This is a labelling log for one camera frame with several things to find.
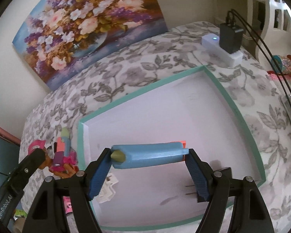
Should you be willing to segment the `floral oil painting canvas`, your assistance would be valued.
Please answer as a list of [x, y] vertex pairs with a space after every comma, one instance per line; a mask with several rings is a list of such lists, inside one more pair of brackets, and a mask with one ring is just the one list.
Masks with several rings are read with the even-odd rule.
[[167, 29], [157, 0], [41, 0], [12, 43], [57, 90], [94, 62]]

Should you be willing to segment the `grey floral tablecloth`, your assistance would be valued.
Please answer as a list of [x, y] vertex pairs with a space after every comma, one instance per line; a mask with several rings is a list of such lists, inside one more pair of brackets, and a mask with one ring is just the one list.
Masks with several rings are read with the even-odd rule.
[[280, 101], [279, 87], [244, 52], [242, 63], [228, 67], [208, 53], [201, 38], [218, 33], [208, 22], [195, 22], [114, 52], [49, 93], [24, 124], [20, 159], [36, 139], [51, 143], [63, 128], [77, 145], [79, 120], [141, 87], [197, 66], [206, 66], [243, 114], [266, 172], [260, 187], [274, 230], [291, 229], [291, 124]]

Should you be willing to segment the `white lattice chair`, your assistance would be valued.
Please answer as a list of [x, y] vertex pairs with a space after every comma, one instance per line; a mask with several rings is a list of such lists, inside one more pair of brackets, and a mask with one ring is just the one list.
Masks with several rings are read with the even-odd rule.
[[284, 0], [256, 0], [265, 4], [261, 38], [273, 55], [291, 55], [291, 9]]

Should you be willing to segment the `white power strip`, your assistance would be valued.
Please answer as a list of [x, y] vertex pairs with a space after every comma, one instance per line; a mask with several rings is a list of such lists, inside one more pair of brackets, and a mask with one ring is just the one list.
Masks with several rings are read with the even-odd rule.
[[229, 54], [219, 45], [220, 38], [213, 33], [202, 36], [201, 44], [210, 53], [219, 57], [228, 67], [240, 65], [242, 63], [243, 53], [239, 50], [233, 54]]

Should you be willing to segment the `white plug adapter frame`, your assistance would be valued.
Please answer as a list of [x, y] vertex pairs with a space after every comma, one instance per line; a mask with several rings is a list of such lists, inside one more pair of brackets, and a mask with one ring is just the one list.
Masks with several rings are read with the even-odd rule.
[[115, 196], [115, 189], [113, 188], [113, 186], [118, 182], [118, 179], [113, 173], [108, 173], [101, 188], [101, 191], [95, 198], [97, 202], [106, 203], [110, 201]]

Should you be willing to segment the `blue orange carrot knife toy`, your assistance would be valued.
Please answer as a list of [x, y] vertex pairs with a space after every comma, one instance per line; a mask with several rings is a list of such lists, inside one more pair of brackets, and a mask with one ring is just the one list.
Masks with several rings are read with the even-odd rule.
[[182, 142], [114, 145], [111, 161], [115, 169], [142, 168], [181, 162], [188, 153]]

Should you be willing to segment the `colourful clutter pile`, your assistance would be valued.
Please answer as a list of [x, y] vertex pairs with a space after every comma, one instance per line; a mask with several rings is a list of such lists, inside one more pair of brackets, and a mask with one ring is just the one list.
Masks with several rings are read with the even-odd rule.
[[287, 55], [287, 57], [273, 55], [273, 58], [282, 71], [283, 75], [287, 75], [288, 78], [291, 78], [291, 55]]

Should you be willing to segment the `black plugged charger adapter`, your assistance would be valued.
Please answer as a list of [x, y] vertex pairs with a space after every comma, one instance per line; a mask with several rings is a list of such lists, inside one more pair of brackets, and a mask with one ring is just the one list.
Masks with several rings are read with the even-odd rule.
[[229, 54], [239, 51], [242, 43], [243, 32], [243, 28], [238, 25], [227, 23], [220, 24], [220, 47]]

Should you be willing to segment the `teal rimmed white tray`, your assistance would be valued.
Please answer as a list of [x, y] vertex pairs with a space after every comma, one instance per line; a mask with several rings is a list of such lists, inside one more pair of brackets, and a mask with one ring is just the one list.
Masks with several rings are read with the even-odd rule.
[[[196, 67], [145, 86], [79, 121], [79, 168], [105, 148], [123, 144], [186, 141], [213, 169], [230, 167], [235, 179], [265, 182], [256, 142], [225, 88], [205, 67]], [[146, 231], [198, 221], [199, 203], [184, 162], [111, 169], [117, 178], [110, 201], [91, 207], [104, 230]]]

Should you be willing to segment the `black wall plug adapter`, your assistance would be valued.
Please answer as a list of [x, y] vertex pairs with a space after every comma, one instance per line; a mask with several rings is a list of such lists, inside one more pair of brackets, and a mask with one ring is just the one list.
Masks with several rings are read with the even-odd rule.
[[219, 191], [223, 191], [227, 197], [229, 196], [231, 188], [230, 179], [232, 177], [230, 167], [219, 168], [214, 171], [207, 163], [202, 163], [199, 166], [186, 161], [185, 164], [193, 180], [198, 197], [209, 201]]

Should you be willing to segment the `pink pup dog figurine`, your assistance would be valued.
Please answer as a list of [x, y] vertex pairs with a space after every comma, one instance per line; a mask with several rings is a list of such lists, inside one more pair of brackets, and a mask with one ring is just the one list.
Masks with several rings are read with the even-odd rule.
[[68, 156], [63, 156], [60, 163], [55, 162], [55, 158], [51, 158], [48, 154], [48, 150], [45, 148], [44, 140], [35, 140], [28, 148], [28, 154], [34, 152], [36, 149], [41, 149], [45, 153], [44, 162], [38, 167], [40, 170], [48, 168], [49, 172], [61, 179], [72, 177], [79, 168], [77, 167], [77, 154], [75, 151], [70, 151]]

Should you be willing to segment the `pink blue carrot knife toy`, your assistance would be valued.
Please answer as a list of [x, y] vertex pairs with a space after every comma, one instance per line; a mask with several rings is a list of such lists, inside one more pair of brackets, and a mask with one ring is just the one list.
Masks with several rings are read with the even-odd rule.
[[53, 152], [63, 153], [64, 157], [68, 157], [71, 149], [70, 132], [68, 128], [64, 127], [61, 131], [60, 136], [53, 144]]

